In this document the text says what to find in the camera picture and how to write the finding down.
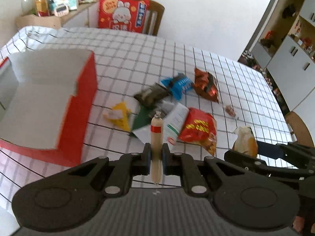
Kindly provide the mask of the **orange white bread packet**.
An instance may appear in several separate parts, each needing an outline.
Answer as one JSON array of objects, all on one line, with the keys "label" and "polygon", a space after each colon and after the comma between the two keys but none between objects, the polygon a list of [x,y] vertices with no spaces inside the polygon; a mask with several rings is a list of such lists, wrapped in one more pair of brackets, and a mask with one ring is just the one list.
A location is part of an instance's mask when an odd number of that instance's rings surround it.
[{"label": "orange white bread packet", "polygon": [[234,133],[237,135],[237,138],[233,144],[232,150],[256,158],[258,154],[258,144],[254,138],[251,127],[237,127]]}]

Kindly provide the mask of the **small white timer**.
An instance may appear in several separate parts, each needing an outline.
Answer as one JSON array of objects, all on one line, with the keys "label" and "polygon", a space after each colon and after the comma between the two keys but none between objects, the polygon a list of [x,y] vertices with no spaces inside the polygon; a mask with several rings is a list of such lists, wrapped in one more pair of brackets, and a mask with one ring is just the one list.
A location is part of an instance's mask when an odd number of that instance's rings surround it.
[{"label": "small white timer", "polygon": [[69,8],[66,4],[59,4],[55,7],[54,14],[58,18],[64,17],[69,14]]}]

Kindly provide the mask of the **orange drink bottle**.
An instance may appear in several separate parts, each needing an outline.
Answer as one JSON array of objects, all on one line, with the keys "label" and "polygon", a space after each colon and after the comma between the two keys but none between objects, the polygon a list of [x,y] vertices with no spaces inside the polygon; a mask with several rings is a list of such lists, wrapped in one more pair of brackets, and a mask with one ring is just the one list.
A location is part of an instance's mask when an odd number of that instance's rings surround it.
[{"label": "orange drink bottle", "polygon": [[38,17],[48,17],[49,5],[47,0],[35,0],[35,11]]}]

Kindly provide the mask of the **shiny red-brown snack bag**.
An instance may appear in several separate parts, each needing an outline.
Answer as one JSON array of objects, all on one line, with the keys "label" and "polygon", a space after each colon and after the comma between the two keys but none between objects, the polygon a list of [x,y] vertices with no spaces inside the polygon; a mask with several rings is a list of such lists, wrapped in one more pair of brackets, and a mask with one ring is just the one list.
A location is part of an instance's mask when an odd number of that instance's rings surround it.
[{"label": "shiny red-brown snack bag", "polygon": [[198,68],[194,69],[193,88],[202,98],[212,102],[219,102],[217,80],[209,72]]}]

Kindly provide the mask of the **red rabbit cushion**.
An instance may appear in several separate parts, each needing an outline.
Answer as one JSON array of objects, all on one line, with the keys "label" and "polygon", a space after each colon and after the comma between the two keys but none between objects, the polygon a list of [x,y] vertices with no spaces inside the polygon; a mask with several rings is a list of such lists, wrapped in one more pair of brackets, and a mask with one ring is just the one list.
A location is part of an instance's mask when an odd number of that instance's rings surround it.
[{"label": "red rabbit cushion", "polygon": [[98,28],[142,33],[149,0],[99,0]]}]

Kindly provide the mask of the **blue snack packet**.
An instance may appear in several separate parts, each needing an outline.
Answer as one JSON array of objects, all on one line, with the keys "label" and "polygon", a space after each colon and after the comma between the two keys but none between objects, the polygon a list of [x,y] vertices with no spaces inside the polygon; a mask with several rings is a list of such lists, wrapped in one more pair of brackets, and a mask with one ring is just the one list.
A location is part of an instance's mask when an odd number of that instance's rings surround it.
[{"label": "blue snack packet", "polygon": [[161,83],[177,101],[180,101],[182,96],[193,88],[193,82],[183,73],[178,73],[173,78],[165,78],[161,80]]}]

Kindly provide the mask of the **yellow triangular snack packet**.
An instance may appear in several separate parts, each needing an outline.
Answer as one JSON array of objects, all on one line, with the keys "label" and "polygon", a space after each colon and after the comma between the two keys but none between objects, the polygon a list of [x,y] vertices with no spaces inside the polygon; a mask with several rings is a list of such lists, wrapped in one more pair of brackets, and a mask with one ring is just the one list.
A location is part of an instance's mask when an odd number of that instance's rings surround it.
[{"label": "yellow triangular snack packet", "polygon": [[129,117],[131,110],[127,107],[126,102],[120,102],[114,105],[109,111],[103,113],[103,117],[108,122],[111,122],[118,128],[129,132]]}]

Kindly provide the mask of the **white green snack packet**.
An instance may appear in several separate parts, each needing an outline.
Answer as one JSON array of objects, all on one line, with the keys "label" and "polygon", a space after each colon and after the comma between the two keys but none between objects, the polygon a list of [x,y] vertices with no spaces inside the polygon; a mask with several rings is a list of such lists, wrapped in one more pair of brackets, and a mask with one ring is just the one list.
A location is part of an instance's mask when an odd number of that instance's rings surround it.
[{"label": "white green snack packet", "polygon": [[[186,106],[177,103],[163,118],[163,143],[168,144],[169,150],[176,145],[188,113],[189,109]],[[151,119],[147,125],[134,129],[132,133],[143,143],[149,143],[151,141]]]}]

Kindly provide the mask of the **dark green snack packet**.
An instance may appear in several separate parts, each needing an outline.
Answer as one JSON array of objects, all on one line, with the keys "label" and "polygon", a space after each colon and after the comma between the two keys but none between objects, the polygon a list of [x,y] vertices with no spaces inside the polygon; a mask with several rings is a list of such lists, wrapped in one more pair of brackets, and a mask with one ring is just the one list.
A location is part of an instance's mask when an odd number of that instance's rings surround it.
[{"label": "dark green snack packet", "polygon": [[144,127],[151,123],[151,120],[154,116],[154,109],[146,108],[144,106],[140,106],[140,111],[133,120],[133,125],[131,131]]}]

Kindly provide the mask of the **beige sausage stick snack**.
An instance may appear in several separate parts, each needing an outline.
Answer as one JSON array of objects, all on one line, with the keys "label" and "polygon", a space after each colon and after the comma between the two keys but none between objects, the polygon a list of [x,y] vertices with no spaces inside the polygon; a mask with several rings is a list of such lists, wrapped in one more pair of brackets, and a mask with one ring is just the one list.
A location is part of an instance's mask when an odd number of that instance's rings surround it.
[{"label": "beige sausage stick snack", "polygon": [[151,151],[152,151],[151,178],[155,184],[159,184],[161,182],[161,177],[162,177],[162,172],[161,172],[162,145],[163,145],[163,120],[161,118],[161,112],[156,111],[151,121]]}]

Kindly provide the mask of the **large red chips bag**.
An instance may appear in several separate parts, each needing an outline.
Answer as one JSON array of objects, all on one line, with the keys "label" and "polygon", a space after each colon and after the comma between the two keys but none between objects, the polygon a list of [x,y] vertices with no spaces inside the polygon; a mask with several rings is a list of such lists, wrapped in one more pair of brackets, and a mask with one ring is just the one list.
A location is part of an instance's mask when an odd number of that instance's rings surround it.
[{"label": "large red chips bag", "polygon": [[198,144],[214,156],[217,144],[216,120],[210,113],[189,108],[178,138],[186,143]]}]

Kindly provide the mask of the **red and white cardboard box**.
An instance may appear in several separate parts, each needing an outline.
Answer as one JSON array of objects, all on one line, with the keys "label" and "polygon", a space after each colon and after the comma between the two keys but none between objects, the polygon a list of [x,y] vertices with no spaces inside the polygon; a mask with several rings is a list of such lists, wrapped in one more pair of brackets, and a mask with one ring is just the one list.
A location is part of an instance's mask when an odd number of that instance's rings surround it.
[{"label": "red and white cardboard box", "polygon": [[7,56],[1,63],[1,147],[61,166],[78,165],[97,86],[91,50]]}]

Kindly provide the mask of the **white tissue box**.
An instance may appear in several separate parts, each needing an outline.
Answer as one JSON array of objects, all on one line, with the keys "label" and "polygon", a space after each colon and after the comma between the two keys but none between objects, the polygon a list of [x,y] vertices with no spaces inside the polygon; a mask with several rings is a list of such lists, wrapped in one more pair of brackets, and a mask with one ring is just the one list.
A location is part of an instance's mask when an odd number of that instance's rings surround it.
[{"label": "white tissue box", "polygon": [[60,4],[67,5],[70,11],[77,10],[79,6],[78,0],[52,0],[50,10],[53,11]]}]

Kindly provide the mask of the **small pink candy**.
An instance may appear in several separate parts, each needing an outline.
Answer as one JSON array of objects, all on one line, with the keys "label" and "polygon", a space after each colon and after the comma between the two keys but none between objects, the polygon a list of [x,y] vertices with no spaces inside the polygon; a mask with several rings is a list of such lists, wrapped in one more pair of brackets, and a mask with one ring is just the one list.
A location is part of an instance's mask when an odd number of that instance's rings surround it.
[{"label": "small pink candy", "polygon": [[230,115],[231,117],[235,117],[236,116],[236,112],[233,109],[233,107],[231,105],[227,105],[225,107],[225,111],[227,112],[228,115]]}]

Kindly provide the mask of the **dark olive snack bar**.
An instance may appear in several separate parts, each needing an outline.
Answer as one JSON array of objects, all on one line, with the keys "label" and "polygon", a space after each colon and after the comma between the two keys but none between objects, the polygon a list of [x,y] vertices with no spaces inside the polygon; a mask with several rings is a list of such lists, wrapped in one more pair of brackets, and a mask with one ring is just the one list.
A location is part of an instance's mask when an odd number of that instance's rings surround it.
[{"label": "dark olive snack bar", "polygon": [[142,91],[136,93],[133,97],[142,106],[151,108],[154,107],[158,101],[166,98],[168,95],[170,95],[170,91],[166,87],[155,83],[154,85],[146,87]]}]

